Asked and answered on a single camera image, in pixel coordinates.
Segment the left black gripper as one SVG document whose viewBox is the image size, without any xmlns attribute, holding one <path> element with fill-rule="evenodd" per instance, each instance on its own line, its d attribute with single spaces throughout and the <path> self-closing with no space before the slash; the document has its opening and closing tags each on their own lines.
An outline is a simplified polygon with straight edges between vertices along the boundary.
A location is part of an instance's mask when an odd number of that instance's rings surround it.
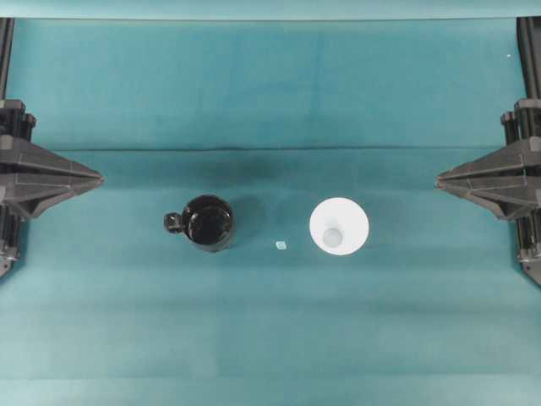
<svg viewBox="0 0 541 406">
<path fill-rule="evenodd" d="M 21 217 L 25 220 L 37 218 L 51 207 L 103 184 L 103 177 L 97 171 L 30 142 L 35 126 L 35 117 L 25 112 L 22 101 L 2 101 L 2 164 L 18 170 L 91 179 L 73 181 L 67 185 L 13 184 L 2 187 L 1 262 L 15 262 L 19 259 Z"/>
</svg>

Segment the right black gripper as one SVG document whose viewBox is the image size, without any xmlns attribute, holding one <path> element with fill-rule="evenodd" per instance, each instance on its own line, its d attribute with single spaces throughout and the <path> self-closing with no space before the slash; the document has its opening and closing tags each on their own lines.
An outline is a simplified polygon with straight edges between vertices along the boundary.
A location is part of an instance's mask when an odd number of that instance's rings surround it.
<svg viewBox="0 0 541 406">
<path fill-rule="evenodd" d="M 520 99 L 500 122 L 505 143 L 540 136 L 540 100 Z M 491 186 L 481 175 L 508 173 L 540 164 L 540 151 L 502 148 L 437 176 L 435 187 L 492 212 L 498 219 L 516 220 L 517 258 L 523 271 L 540 270 L 540 189 L 531 186 Z"/>
</svg>

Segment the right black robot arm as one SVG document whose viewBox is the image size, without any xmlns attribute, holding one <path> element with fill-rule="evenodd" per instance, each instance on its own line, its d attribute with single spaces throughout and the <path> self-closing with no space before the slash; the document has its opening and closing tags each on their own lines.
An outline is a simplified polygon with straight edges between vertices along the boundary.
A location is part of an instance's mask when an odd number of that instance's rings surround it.
<svg viewBox="0 0 541 406">
<path fill-rule="evenodd" d="M 436 178 L 436 188 L 514 222 L 517 259 L 540 282 L 540 18 L 516 20 L 527 96 L 500 117 L 505 146 Z"/>
</svg>

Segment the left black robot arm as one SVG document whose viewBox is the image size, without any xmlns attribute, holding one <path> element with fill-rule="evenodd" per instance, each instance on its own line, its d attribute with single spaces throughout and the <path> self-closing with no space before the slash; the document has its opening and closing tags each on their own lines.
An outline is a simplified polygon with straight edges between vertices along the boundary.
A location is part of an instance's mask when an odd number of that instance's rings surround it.
<svg viewBox="0 0 541 406">
<path fill-rule="evenodd" d="M 31 141 L 36 118 L 6 96 L 14 19 L 1 19 L 1 273 L 20 258 L 20 230 L 51 207 L 98 188 L 103 177 Z"/>
</svg>

